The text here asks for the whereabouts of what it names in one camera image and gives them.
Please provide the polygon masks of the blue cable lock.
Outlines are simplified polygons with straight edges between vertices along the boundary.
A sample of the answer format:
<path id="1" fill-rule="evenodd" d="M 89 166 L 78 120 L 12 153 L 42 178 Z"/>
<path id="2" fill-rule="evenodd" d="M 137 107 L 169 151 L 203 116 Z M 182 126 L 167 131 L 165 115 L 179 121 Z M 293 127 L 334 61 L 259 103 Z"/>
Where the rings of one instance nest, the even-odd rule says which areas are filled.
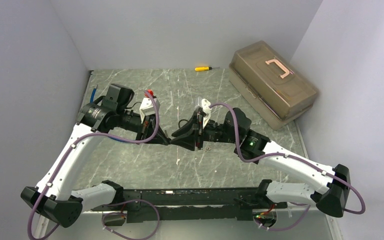
<path id="1" fill-rule="evenodd" d="M 92 93 L 90 95 L 90 99 L 89 99 L 89 102 L 90 103 L 94 103 L 94 104 L 99 104 L 102 100 L 103 100 L 103 96 L 99 96 L 98 98 L 95 99 L 95 95 L 96 95 L 96 92 L 97 92 L 97 89 L 98 89 L 99 85 L 96 84 L 93 89 L 92 89 Z M 121 142 L 121 143 L 125 143 L 125 141 L 122 141 L 122 140 L 119 140 L 117 138 L 114 138 L 114 137 L 109 137 L 110 139 L 112 140 L 115 140 L 117 142 Z"/>

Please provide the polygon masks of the black cable padlock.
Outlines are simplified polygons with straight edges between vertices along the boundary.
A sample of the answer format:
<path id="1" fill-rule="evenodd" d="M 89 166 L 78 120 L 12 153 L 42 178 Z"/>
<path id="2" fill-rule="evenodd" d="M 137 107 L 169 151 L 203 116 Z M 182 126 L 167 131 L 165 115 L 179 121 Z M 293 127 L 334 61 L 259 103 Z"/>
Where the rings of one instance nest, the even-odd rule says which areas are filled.
<path id="1" fill-rule="evenodd" d="M 178 128 L 181 128 L 181 123 L 182 122 L 188 122 L 188 120 L 187 119 L 180 119 L 179 121 L 178 121 Z"/>

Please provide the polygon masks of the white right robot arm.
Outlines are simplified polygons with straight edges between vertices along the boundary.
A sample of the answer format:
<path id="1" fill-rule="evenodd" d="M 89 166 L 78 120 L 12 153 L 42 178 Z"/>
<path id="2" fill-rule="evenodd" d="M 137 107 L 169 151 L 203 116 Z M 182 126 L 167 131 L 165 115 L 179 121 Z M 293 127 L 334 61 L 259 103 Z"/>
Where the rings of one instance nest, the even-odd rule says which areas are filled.
<path id="1" fill-rule="evenodd" d="M 192 117 L 176 130 L 171 143 L 194 151 L 205 142 L 232 143 L 234 153 L 244 163 L 264 162 L 284 171 L 301 183 L 262 180 L 255 194 L 256 203 L 267 208 L 279 202 L 314 205 L 322 213 L 341 218 L 351 187 L 349 169 L 338 164 L 325 165 L 294 153 L 251 129 L 252 121 L 237 107 L 228 107 L 224 122 L 210 117 L 209 107 L 198 107 Z"/>

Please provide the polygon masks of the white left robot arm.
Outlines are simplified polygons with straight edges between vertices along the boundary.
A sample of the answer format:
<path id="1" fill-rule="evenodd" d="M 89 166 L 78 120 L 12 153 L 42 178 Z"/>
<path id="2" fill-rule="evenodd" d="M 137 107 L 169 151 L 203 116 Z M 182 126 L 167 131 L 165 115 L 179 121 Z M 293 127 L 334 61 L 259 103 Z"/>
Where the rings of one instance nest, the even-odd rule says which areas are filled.
<path id="1" fill-rule="evenodd" d="M 35 186 L 21 192 L 21 198 L 31 207 L 29 225 L 38 214 L 67 228 L 85 211 L 105 205 L 117 210 L 123 205 L 124 188 L 117 183 L 105 180 L 81 190 L 74 190 L 74 184 L 90 154 L 115 128 L 136 133 L 133 144 L 170 143 L 160 129 L 158 98 L 146 90 L 139 111 L 134 112 L 128 107 L 134 95 L 131 88 L 113 83 L 106 95 L 82 107 L 68 142 L 50 170 Z"/>

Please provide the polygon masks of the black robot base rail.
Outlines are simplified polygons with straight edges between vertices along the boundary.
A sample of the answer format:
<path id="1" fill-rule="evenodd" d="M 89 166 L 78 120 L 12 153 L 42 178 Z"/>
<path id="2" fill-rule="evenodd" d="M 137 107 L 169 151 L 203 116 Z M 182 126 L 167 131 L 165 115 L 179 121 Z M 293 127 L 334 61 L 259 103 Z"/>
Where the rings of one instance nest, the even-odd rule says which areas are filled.
<path id="1" fill-rule="evenodd" d="M 235 219 L 251 221 L 254 215 L 286 209 L 286 202 L 268 203 L 257 187 L 124 189 L 122 196 L 93 211 L 126 214 L 128 223 Z"/>

